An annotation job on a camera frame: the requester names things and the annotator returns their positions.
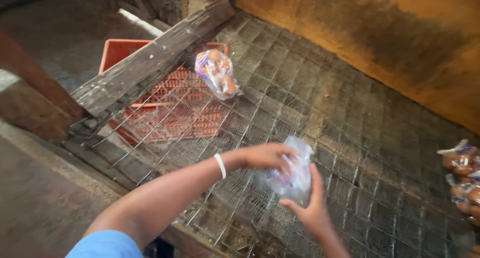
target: white wristband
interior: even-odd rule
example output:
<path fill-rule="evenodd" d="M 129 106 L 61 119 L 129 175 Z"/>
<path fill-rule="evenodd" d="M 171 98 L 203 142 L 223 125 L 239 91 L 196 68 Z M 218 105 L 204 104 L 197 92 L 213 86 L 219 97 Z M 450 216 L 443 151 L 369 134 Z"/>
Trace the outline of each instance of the white wristband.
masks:
<path fill-rule="evenodd" d="M 220 170 L 222 170 L 222 179 L 225 179 L 227 177 L 227 171 L 225 170 L 225 166 L 223 165 L 222 158 L 220 155 L 217 153 L 214 155 L 216 161 L 218 162 L 218 165 L 220 166 Z"/>

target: wire mesh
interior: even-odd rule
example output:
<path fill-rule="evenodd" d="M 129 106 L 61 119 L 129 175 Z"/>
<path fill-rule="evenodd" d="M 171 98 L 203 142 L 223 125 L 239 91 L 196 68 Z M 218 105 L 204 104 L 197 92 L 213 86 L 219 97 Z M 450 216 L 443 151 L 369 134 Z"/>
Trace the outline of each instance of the wire mesh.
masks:
<path fill-rule="evenodd" d="M 473 143 L 478 137 L 332 53 L 243 12 L 215 41 L 228 44 L 243 95 L 222 102 L 198 81 L 184 79 L 154 100 L 167 105 L 141 114 L 144 101 L 118 111 L 112 118 L 117 124 L 96 144 L 123 138 L 127 153 L 113 167 L 140 152 L 152 163 L 135 180 L 140 185 L 163 166 L 171 171 L 216 152 L 297 135 L 314 148 L 328 211 L 352 256 L 457 257 L 473 244 L 472 228 L 449 201 L 435 151 L 465 134 Z M 144 132 L 135 131 L 140 126 Z M 234 257 L 321 255 L 276 194 L 256 184 L 257 177 L 251 170 L 231 174 L 177 222 Z"/>

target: orange plastic crate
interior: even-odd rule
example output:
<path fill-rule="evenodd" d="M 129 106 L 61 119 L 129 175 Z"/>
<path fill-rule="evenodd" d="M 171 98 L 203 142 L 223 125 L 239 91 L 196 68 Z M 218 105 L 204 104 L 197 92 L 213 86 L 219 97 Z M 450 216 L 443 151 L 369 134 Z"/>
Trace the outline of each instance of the orange plastic crate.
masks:
<path fill-rule="evenodd" d="M 117 64 L 149 42 L 149 40 L 107 40 L 99 73 Z M 209 49 L 223 50 L 225 55 L 228 52 L 227 45 L 224 43 L 208 43 L 204 50 Z M 183 80 L 189 80 L 189 84 L 193 85 L 193 88 L 182 84 Z M 132 104 L 131 109 L 126 109 L 123 112 L 125 118 L 130 116 L 123 126 L 119 126 L 120 122 L 116 120 L 110 120 L 109 125 L 112 128 L 118 127 L 117 133 L 130 144 L 138 143 L 147 135 L 148 137 L 144 141 L 148 142 L 214 136 L 218 133 L 217 130 L 222 122 L 224 124 L 228 122 L 223 118 L 227 108 L 221 104 L 216 104 L 205 107 L 203 111 L 200 111 L 200 108 L 196 107 L 195 104 L 202 103 L 205 97 L 208 96 L 209 98 L 209 95 L 198 88 L 207 89 L 208 87 L 195 73 L 179 67 L 170 73 L 163 82 L 156 85 L 151 92 L 146 93 L 136 103 Z M 178 100 L 173 95 L 168 94 L 171 90 L 175 90 L 177 96 L 183 96 L 190 90 L 183 97 L 183 102 L 192 105 L 178 104 L 175 107 Z M 161 126 L 152 131 L 152 128 L 160 122 Z"/>

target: blue shirt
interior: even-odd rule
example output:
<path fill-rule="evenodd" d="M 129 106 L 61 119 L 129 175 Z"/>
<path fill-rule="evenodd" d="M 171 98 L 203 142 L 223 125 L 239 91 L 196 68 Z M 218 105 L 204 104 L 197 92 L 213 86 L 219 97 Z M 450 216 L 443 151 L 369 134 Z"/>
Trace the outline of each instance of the blue shirt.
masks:
<path fill-rule="evenodd" d="M 65 258 L 142 258 L 142 253 L 126 234 L 107 230 L 86 236 Z"/>

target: metal wire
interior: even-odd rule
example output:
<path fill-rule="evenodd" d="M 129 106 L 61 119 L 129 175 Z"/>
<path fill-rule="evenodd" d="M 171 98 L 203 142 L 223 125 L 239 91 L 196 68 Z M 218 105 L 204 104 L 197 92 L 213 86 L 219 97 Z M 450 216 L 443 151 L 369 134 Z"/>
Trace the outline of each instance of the metal wire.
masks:
<path fill-rule="evenodd" d="M 123 139 L 129 150 L 112 165 L 120 170 L 120 161 L 147 149 L 156 165 L 137 186 L 161 165 L 178 169 L 216 152 L 297 135 L 314 148 L 332 222 L 355 256 L 456 257 L 473 243 L 471 227 L 448 200 L 435 154 L 456 144 L 464 130 L 309 41 L 243 12 L 215 41 L 228 44 L 243 95 L 221 102 L 185 78 L 162 97 L 160 88 L 149 91 L 139 106 L 116 113 L 111 120 L 119 124 L 94 145 L 122 137 L 122 128 L 131 132 L 134 142 Z M 145 113 L 152 97 L 162 105 Z M 231 174 L 181 221 L 233 256 L 321 254 L 279 198 L 256 183 L 260 177 L 251 170 Z"/>

